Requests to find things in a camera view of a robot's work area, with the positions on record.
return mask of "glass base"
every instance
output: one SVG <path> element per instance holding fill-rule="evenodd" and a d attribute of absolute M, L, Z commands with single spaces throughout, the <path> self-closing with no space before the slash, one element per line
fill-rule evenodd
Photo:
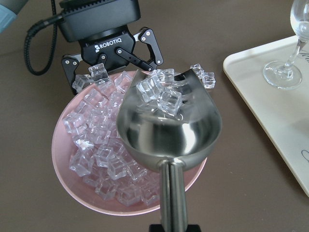
<path fill-rule="evenodd" d="M 289 71 L 283 69 L 285 62 L 273 61 L 265 65 L 263 75 L 272 86 L 281 89 L 293 89 L 299 86 L 302 75 L 296 66 Z"/>

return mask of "metal handle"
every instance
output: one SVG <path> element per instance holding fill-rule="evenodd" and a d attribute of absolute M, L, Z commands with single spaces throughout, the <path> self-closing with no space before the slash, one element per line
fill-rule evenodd
<path fill-rule="evenodd" d="M 179 159 L 161 164 L 161 223 L 165 232 L 185 232 L 188 226 L 183 163 Z"/>

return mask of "table surface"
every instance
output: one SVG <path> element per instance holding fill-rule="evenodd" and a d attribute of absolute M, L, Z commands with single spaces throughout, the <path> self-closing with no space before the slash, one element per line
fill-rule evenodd
<path fill-rule="evenodd" d="M 100 214 L 75 201 L 57 179 L 51 141 L 73 97 L 60 61 L 65 54 L 80 53 L 80 48 L 59 33 L 51 69 L 43 76 L 31 75 L 21 50 L 20 36 L 25 34 L 17 26 L 40 19 L 31 16 L 30 2 L 14 28 L 0 34 L 1 231 L 148 231 L 150 224 L 160 222 L 158 210 L 131 217 Z M 223 71 L 228 55 L 292 36 L 292 2 L 140 0 L 141 19 L 129 24 L 132 34 L 144 26 L 154 30 L 165 60 L 161 69 L 184 72 L 200 63 L 215 72 L 216 86 L 209 93 L 221 113 L 223 130 L 186 193 L 189 223 L 199 224 L 204 232 L 308 231 L 308 196 Z M 48 31 L 38 34 L 31 47 L 37 69 L 47 60 L 49 38 Z M 135 53 L 148 59 L 146 51 L 138 44 Z"/>

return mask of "ice scoop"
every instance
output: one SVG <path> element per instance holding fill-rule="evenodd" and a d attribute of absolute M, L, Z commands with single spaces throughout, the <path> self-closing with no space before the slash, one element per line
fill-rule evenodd
<path fill-rule="evenodd" d="M 144 167 L 161 173 L 161 224 L 165 232 L 184 232 L 187 212 L 183 171 L 200 164 L 211 152 L 222 121 L 211 97 L 192 70 L 175 79 L 186 80 L 190 98 L 176 117 L 160 110 L 138 109 L 136 84 L 147 75 L 137 71 L 117 117 L 117 128 L 132 157 Z"/>

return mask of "white tray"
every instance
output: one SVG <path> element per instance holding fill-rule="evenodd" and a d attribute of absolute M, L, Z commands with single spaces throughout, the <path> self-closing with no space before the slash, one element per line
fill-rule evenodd
<path fill-rule="evenodd" d="M 309 196 L 309 45 L 295 61 L 303 74 L 298 88 L 277 89 L 263 78 L 265 64 L 287 60 L 296 43 L 292 36 L 232 54 L 223 68 Z"/>

